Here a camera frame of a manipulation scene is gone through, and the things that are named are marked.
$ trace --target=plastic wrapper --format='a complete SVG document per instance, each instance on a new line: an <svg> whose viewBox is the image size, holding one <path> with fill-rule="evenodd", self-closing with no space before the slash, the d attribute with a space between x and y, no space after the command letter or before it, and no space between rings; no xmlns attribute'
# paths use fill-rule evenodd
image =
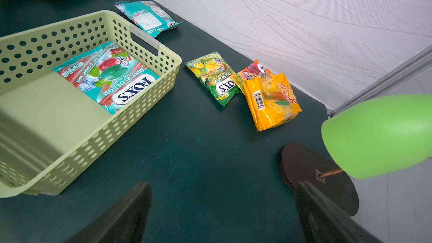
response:
<svg viewBox="0 0 432 243"><path fill-rule="evenodd" d="M119 1L114 6L153 38L183 23L174 21L153 1Z"/></svg>
<svg viewBox="0 0 432 243"><path fill-rule="evenodd" d="M262 73L269 73L270 75L273 75L273 73L263 67L258 62L258 60L255 60L251 65L239 71L235 76L234 81L244 94L245 88L243 87L243 83L245 82L245 80L252 80L253 78L261 75Z"/></svg>
<svg viewBox="0 0 432 243"><path fill-rule="evenodd" d="M52 70L111 114L159 78L115 42L75 56Z"/></svg>
<svg viewBox="0 0 432 243"><path fill-rule="evenodd" d="M258 131L280 126L294 119L301 108L283 73L262 73L243 84L249 109Z"/></svg>
<svg viewBox="0 0 432 243"><path fill-rule="evenodd" d="M240 93L240 89L233 81L236 73L218 52L186 62L185 65L221 105L225 106L232 96Z"/></svg>

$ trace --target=table surface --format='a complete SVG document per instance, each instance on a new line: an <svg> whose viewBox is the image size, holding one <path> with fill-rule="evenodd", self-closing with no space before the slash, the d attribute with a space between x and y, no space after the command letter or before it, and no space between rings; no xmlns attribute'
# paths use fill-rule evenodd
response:
<svg viewBox="0 0 432 243"><path fill-rule="evenodd" d="M0 0L0 36L103 9L119 13L117 1ZM183 62L218 51L237 72L251 63L188 22L157 39ZM294 93L303 112L258 132L242 94L222 107L181 66L175 87L60 195L0 199L1 241L62 242L149 181L146 242L304 242L277 152L298 142L329 158L321 138L327 112Z"/></svg>

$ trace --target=plastic basket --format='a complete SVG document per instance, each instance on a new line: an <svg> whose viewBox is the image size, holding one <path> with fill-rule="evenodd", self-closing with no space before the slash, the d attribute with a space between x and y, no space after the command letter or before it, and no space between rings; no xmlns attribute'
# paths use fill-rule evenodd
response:
<svg viewBox="0 0 432 243"><path fill-rule="evenodd" d="M160 75L115 115L51 70L109 41ZM179 55L112 11L0 38L0 197L62 192L173 88L180 64Z"/></svg>

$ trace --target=white wall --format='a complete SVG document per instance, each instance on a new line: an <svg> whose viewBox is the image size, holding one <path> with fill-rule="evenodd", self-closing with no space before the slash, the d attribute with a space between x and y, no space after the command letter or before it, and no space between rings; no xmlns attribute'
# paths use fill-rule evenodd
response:
<svg viewBox="0 0 432 243"><path fill-rule="evenodd" d="M331 109L432 42L431 0L155 1Z"/></svg>
<svg viewBox="0 0 432 243"><path fill-rule="evenodd" d="M432 67L386 95L405 94L432 94ZM409 107L401 112L409 113ZM360 202L353 219L386 243L432 242L431 168L428 159L386 175L352 178Z"/></svg>

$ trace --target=barcode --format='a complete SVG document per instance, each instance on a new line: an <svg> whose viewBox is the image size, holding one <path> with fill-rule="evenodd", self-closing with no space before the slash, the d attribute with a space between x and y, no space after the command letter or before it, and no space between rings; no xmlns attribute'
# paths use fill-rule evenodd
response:
<svg viewBox="0 0 432 243"><path fill-rule="evenodd" d="M256 92L252 93L252 95L254 96L254 100L255 100L256 105L258 106L258 111L264 109L266 106L264 105L263 96L261 95L261 91L256 91Z"/></svg>

